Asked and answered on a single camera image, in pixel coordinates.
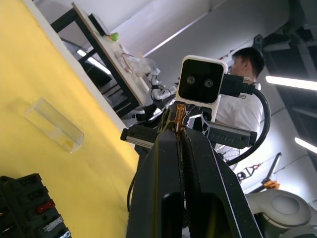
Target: green object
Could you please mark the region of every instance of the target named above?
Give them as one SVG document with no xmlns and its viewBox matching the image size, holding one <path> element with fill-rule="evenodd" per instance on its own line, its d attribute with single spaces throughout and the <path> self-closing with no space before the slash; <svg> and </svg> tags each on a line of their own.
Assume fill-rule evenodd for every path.
<svg viewBox="0 0 317 238">
<path fill-rule="evenodd" d="M 111 34 L 111 39 L 117 41 L 119 39 L 119 33 L 115 32 Z"/>
</svg>

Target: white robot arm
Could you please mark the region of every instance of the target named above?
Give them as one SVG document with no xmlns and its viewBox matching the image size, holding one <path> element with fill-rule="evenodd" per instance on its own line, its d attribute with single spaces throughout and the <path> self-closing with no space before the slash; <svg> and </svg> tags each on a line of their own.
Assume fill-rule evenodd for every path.
<svg viewBox="0 0 317 238">
<path fill-rule="evenodd" d="M 265 238 L 317 238 L 317 211 L 301 197 L 269 189 L 246 198 Z"/>
</svg>

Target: black hair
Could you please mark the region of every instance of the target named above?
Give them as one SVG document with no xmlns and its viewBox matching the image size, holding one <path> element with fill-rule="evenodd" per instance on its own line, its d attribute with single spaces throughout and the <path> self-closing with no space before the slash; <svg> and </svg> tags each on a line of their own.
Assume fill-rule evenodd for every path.
<svg viewBox="0 0 317 238">
<path fill-rule="evenodd" d="M 232 55 L 233 57 L 241 57 L 242 61 L 249 60 L 252 66 L 253 75 L 258 77 L 258 75 L 262 72 L 265 66 L 265 60 L 262 56 L 261 52 L 256 48 L 247 47 L 241 50 L 238 50 L 236 53 Z"/>
</svg>

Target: camera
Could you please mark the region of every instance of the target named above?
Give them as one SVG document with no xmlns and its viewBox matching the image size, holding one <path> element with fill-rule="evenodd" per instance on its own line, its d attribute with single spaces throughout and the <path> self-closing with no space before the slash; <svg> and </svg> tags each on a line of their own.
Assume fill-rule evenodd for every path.
<svg viewBox="0 0 317 238">
<path fill-rule="evenodd" d="M 186 56 L 183 59 L 176 100 L 212 109 L 212 118 L 219 105 L 219 92 L 227 64 L 218 59 Z"/>
</svg>

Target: red component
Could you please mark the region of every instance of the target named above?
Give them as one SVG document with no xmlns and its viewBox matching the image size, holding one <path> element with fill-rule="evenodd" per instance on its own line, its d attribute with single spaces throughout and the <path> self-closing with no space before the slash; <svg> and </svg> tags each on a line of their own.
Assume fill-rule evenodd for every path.
<svg viewBox="0 0 317 238">
<path fill-rule="evenodd" d="M 48 203 L 45 203 L 43 204 L 42 206 L 39 206 L 37 209 L 36 209 L 36 212 L 37 214 L 41 214 L 47 210 L 49 210 L 50 208 L 52 207 L 55 207 L 55 203 L 53 202 L 53 200 L 51 200 L 50 202 Z"/>
</svg>

